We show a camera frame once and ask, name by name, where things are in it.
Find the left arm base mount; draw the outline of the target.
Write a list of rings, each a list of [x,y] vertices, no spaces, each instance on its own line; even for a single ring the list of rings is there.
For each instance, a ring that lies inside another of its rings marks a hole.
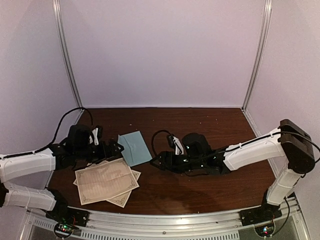
[[[66,211],[57,210],[45,212],[45,217],[54,220],[56,224],[53,227],[53,233],[58,239],[64,240],[69,237],[79,236],[82,228],[87,226],[89,212],[68,207]]]

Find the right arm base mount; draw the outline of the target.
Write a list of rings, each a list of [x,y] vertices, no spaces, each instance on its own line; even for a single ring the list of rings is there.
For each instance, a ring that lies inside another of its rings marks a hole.
[[[282,216],[278,207],[262,206],[241,210],[239,212],[242,226],[254,226],[255,233],[262,238],[271,237],[275,232],[274,220]]]

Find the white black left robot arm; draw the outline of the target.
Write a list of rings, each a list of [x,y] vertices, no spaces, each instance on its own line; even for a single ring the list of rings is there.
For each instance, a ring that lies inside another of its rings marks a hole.
[[[114,140],[101,140],[103,127],[90,128],[76,124],[69,128],[67,137],[59,143],[30,151],[0,157],[0,205],[40,209],[61,222],[72,218],[66,199],[54,189],[34,189],[11,183],[11,180],[39,173],[75,168],[78,160],[98,164],[118,157],[124,147]]]

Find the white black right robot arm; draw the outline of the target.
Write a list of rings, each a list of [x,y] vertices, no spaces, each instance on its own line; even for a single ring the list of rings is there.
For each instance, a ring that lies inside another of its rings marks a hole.
[[[289,119],[281,120],[279,127],[265,135],[218,149],[212,149],[206,137],[195,132],[182,140],[168,133],[167,141],[175,150],[162,151],[149,163],[159,170],[177,174],[201,170],[204,175],[219,176],[270,158],[285,157],[286,164],[257,207],[256,216],[261,221],[268,220],[280,208],[299,179],[318,163],[314,157],[317,145]]]

